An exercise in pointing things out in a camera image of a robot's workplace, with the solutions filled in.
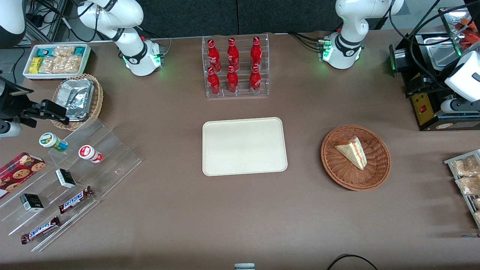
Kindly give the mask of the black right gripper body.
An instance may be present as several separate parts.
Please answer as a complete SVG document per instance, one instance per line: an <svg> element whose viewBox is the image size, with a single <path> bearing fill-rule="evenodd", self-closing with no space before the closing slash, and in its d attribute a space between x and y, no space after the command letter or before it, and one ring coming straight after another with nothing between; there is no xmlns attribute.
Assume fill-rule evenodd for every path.
<svg viewBox="0 0 480 270"><path fill-rule="evenodd" d="M17 85L1 77L0 118L6 122L36 122L32 117L24 116L35 102L27 96L34 90Z"/></svg>

